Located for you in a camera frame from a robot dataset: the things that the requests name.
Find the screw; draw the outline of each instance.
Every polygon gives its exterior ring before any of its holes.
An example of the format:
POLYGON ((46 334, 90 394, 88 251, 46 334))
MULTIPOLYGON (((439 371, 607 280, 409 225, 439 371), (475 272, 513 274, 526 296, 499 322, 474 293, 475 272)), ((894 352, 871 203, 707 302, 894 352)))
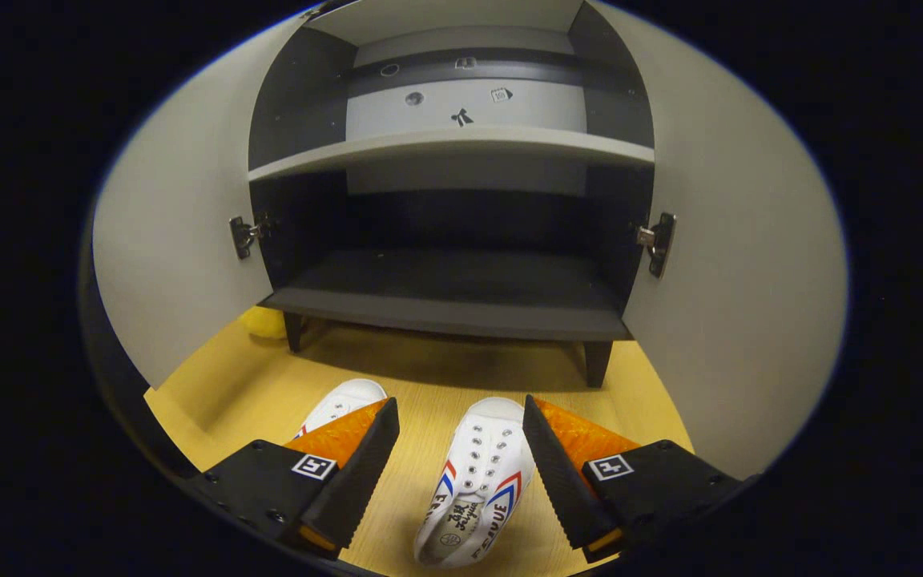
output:
POLYGON ((281 514, 281 512, 279 512, 279 511, 276 510, 276 509, 270 509, 270 510, 266 511, 266 516, 268 516, 268 518, 271 518, 272 521, 275 521, 275 522, 278 522, 278 523, 286 523, 286 522, 287 522, 286 516, 284 516, 283 514, 281 514))

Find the canvas shoe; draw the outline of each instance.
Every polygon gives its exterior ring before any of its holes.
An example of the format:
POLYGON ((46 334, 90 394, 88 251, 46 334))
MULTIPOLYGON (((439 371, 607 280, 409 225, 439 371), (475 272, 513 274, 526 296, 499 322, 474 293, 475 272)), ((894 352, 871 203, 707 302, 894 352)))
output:
POLYGON ((352 410, 361 409, 363 406, 372 405, 374 402, 387 398, 387 391, 380 384, 369 379, 352 379, 337 385, 331 390, 319 405, 308 414, 304 423, 298 428, 294 438, 309 431, 318 430, 330 421, 340 419, 352 410))
POLYGON ((490 397, 461 417, 415 537, 415 561, 449 569, 490 552, 534 477, 522 414, 519 403, 490 397))

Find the door hinge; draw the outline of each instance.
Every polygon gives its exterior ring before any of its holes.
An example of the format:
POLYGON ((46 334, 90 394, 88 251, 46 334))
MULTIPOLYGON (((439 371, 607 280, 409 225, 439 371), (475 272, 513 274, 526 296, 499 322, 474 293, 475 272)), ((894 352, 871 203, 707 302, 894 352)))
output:
POLYGON ((270 218, 267 212, 256 213, 256 223, 254 226, 247 225, 241 216, 234 216, 230 219, 230 234, 234 240, 234 249, 237 251, 237 258, 244 260, 252 255, 250 246, 254 244, 256 238, 267 238, 271 236, 272 230, 279 225, 278 219, 270 218))
POLYGON ((651 256, 651 274, 660 278, 671 252, 671 241, 675 238, 675 215, 660 213, 660 222, 650 228, 640 227, 636 231, 636 244, 644 246, 651 256))

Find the black background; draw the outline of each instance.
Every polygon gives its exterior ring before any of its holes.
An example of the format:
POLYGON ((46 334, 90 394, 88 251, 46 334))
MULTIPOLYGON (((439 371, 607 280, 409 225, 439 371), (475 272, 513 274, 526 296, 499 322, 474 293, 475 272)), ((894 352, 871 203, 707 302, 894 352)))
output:
MULTIPOLYGON (((74 297, 80 226, 125 139, 294 8, 0 3, 0 574, 296 570, 125 438, 92 387, 74 297)), ((633 8, 797 128, 836 194, 853 273, 842 364, 804 434, 639 572, 923 573, 923 3, 633 8)))

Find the shoe insole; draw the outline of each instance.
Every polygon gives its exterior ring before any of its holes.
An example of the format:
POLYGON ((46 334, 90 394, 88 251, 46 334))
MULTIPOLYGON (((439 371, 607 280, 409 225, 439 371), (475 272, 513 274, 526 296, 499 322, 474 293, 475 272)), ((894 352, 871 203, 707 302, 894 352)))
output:
POLYGON ((454 499, 449 506, 447 514, 433 527, 433 533, 429 534, 429 539, 426 539, 418 552, 418 561, 422 565, 436 565, 447 559, 462 543, 469 540, 479 525, 483 503, 454 499))

